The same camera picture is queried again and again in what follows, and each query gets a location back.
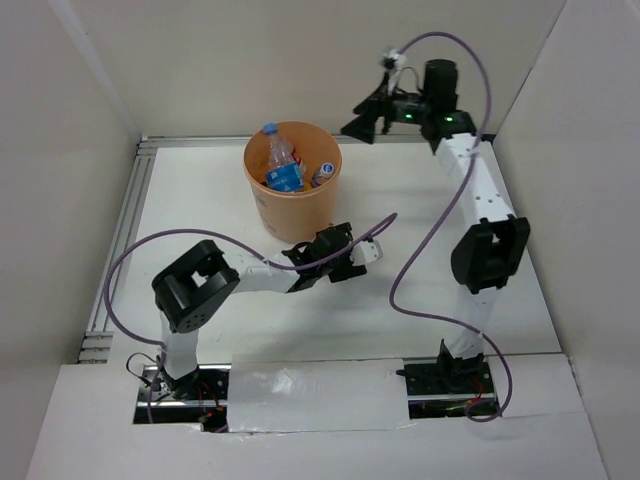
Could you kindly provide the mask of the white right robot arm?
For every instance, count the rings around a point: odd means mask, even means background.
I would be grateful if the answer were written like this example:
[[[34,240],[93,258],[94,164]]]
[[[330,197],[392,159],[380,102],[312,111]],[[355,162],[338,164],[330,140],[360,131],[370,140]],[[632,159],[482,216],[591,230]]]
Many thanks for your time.
[[[500,195],[477,150],[479,136],[471,116],[458,109],[458,71],[454,62],[430,60],[422,87],[406,92],[398,83],[403,56],[384,56],[380,85],[353,110],[354,119],[341,134],[371,144],[395,123],[417,125],[433,154],[457,186],[466,231],[451,253],[454,279],[461,287],[460,334],[442,341],[436,379],[448,392],[460,391],[484,363],[486,329],[499,291],[519,267],[530,235],[526,218],[518,217]],[[381,122],[383,127],[377,129]]]

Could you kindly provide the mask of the orange drink bottle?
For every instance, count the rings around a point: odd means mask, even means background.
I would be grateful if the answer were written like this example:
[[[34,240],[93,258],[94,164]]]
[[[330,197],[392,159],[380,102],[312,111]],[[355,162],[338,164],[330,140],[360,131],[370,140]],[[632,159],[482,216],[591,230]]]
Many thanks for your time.
[[[318,167],[312,175],[311,185],[313,188],[319,188],[328,182],[335,173],[335,167],[332,163],[325,162]]]

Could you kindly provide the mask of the red label clear bottle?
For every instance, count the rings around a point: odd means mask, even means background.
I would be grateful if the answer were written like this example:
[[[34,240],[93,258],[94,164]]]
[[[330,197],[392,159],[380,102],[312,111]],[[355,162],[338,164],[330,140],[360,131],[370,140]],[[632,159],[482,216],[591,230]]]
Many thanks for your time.
[[[302,158],[300,157],[300,155],[299,155],[299,153],[298,153],[298,151],[297,151],[297,149],[295,147],[293,147],[292,150],[291,150],[291,156],[296,161],[296,163],[298,165],[298,168],[300,170],[300,173],[302,175],[304,175],[305,172],[306,172],[306,165],[305,165],[304,161],[302,160]]]

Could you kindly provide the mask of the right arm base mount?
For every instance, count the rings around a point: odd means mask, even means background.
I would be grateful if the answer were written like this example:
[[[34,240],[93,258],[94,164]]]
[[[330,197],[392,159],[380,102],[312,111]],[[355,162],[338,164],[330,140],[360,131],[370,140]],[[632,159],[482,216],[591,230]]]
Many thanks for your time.
[[[412,420],[471,416],[482,421],[498,413],[489,364],[482,353],[454,358],[441,341],[435,360],[409,361],[396,371],[406,386]]]

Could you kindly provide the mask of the blue label clear bottle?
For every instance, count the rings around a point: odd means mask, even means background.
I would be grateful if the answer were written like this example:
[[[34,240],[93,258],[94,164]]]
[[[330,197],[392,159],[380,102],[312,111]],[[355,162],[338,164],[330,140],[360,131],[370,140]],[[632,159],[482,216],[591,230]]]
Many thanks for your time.
[[[294,193],[304,189],[304,175],[300,173],[296,161],[291,156],[294,147],[282,136],[275,123],[266,124],[262,132],[269,143],[266,185],[281,193]]]

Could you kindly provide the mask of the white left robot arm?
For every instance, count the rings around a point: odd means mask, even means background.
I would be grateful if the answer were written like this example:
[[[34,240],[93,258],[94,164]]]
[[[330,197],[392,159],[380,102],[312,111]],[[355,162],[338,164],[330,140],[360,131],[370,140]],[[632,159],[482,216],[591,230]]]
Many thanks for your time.
[[[204,385],[196,355],[198,332],[230,295],[295,293],[323,277],[342,282],[366,274],[366,266],[382,257],[376,240],[353,242],[348,222],[322,230],[313,241],[300,242],[267,261],[225,253],[212,240],[197,243],[151,283],[165,346],[160,368],[163,389],[183,400],[193,398]]]

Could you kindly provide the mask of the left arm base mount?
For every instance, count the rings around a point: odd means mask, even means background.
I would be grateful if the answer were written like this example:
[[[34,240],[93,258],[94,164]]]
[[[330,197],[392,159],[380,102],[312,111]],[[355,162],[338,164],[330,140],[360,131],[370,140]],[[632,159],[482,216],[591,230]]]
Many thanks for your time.
[[[125,370],[138,381],[134,424],[197,424],[202,432],[228,432],[231,365],[200,365],[179,380],[169,380],[151,356],[136,352],[127,358]]]

